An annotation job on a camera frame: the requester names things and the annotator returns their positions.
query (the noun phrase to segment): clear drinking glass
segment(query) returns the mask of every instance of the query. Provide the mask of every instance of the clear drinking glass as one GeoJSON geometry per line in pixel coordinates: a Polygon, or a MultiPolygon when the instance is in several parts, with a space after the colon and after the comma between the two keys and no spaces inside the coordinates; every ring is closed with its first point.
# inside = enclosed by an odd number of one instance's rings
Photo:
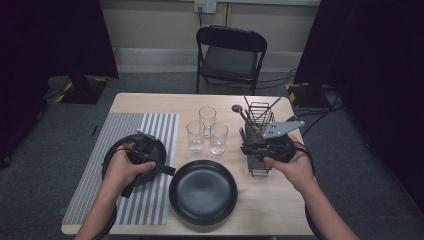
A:
{"type": "Polygon", "coordinates": [[[193,152],[200,152],[204,148],[205,125],[198,120],[187,124],[188,148],[193,152]]]}
{"type": "Polygon", "coordinates": [[[216,111],[213,107],[202,107],[199,110],[199,121],[205,125],[205,137],[210,136],[211,126],[215,123],[216,111]]]}
{"type": "Polygon", "coordinates": [[[227,143],[228,127],[222,123],[211,126],[210,150],[213,154],[221,154],[225,151],[227,143]]]}

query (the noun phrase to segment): wall outlet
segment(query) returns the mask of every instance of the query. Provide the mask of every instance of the wall outlet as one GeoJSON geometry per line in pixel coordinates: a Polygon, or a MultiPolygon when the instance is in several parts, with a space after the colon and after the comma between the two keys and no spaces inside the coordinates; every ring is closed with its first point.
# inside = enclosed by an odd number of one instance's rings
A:
{"type": "Polygon", "coordinates": [[[205,1],[194,1],[194,12],[205,12],[205,1]]]}
{"type": "Polygon", "coordinates": [[[194,12],[216,13],[216,2],[213,1],[194,1],[194,12]]]}

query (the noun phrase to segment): black chair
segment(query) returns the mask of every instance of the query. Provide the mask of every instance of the black chair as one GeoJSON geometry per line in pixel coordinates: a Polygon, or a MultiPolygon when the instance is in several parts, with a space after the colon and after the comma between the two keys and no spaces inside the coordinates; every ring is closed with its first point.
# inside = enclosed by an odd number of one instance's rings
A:
{"type": "Polygon", "coordinates": [[[268,46],[265,38],[253,31],[211,25],[199,29],[196,40],[196,93],[199,93],[199,81],[202,76],[206,83],[208,78],[212,78],[249,84],[252,95],[255,95],[268,46]],[[205,55],[202,46],[207,46],[205,55]]]}

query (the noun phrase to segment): black and white striped cloth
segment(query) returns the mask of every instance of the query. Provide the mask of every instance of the black and white striped cloth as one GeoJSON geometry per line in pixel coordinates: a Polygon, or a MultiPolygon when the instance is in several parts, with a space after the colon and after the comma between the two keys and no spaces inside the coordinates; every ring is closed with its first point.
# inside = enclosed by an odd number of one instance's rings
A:
{"type": "MultiPolygon", "coordinates": [[[[91,153],[87,167],[72,197],[62,224],[81,224],[97,196],[102,162],[107,150],[121,138],[141,132],[159,139],[167,152],[166,165],[174,165],[178,114],[109,113],[91,153]]],[[[115,224],[166,224],[171,176],[160,174],[153,182],[134,188],[131,197],[119,198],[115,224]]]]}

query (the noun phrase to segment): baseboard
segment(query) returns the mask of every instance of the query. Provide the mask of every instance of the baseboard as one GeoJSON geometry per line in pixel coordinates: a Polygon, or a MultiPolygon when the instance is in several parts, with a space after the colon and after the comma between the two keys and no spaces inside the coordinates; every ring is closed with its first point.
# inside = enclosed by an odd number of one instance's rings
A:
{"type": "MultiPolygon", "coordinates": [[[[195,72],[196,49],[116,48],[118,72],[195,72]]],[[[299,65],[302,52],[266,53],[262,72],[289,72],[299,65]]]]}

